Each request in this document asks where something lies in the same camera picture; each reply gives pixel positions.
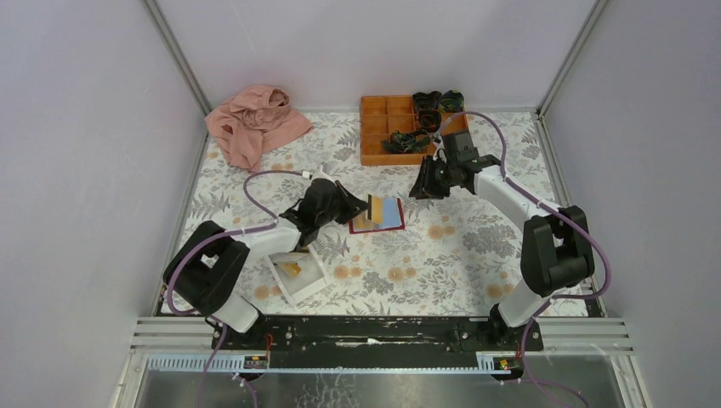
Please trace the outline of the gold VIP card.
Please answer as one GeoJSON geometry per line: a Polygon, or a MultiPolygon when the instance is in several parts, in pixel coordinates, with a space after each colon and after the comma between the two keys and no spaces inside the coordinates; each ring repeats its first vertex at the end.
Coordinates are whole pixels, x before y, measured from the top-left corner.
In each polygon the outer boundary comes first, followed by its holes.
{"type": "Polygon", "coordinates": [[[374,230],[375,224],[367,218],[355,218],[352,223],[355,232],[374,230]]]}

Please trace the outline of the red card holder wallet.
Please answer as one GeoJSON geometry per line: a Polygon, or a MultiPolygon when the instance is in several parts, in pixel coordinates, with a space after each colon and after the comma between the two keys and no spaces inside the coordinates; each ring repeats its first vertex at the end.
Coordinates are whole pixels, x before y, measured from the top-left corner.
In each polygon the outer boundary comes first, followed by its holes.
{"type": "Polygon", "coordinates": [[[402,201],[398,197],[367,197],[368,208],[349,222],[351,235],[403,230],[406,227],[402,201]]]}

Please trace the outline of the white plastic card box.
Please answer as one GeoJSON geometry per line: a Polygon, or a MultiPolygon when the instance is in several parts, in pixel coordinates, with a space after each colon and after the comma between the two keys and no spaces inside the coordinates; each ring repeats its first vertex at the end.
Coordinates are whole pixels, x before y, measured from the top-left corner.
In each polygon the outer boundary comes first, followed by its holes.
{"type": "Polygon", "coordinates": [[[292,306],[298,305],[330,285],[329,274],[311,246],[295,252],[270,255],[264,258],[264,262],[270,268],[282,296],[292,306]],[[302,271],[298,277],[292,279],[278,267],[280,263],[298,263],[302,271]]]}

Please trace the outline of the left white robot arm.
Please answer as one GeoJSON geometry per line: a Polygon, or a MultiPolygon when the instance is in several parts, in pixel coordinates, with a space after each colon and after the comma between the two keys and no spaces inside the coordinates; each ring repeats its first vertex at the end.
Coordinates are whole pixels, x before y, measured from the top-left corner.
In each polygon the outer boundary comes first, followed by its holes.
{"type": "Polygon", "coordinates": [[[368,209],[366,201],[340,182],[313,180],[304,195],[267,225],[227,230],[213,221],[201,223],[167,266],[163,279],[167,305],[176,315],[184,312],[173,302],[178,294],[197,313],[231,328],[231,338],[243,349],[263,341],[260,311],[234,293],[246,263],[257,258],[293,253],[311,244],[322,227],[346,224],[368,209]]]}

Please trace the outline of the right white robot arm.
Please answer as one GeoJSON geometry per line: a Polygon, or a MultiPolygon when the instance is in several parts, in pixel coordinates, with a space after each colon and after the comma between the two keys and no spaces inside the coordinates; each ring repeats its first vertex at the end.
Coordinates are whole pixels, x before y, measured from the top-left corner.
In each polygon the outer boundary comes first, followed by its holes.
{"type": "Polygon", "coordinates": [[[422,159],[410,197],[445,199],[451,188],[464,188],[490,202],[522,233],[522,279],[495,306],[496,321],[487,328],[491,345],[508,350],[521,339],[520,327],[546,302],[593,275],[586,215],[578,207],[556,207],[533,197],[504,173],[500,159],[482,156],[467,131],[447,134],[442,144],[422,159]]]}

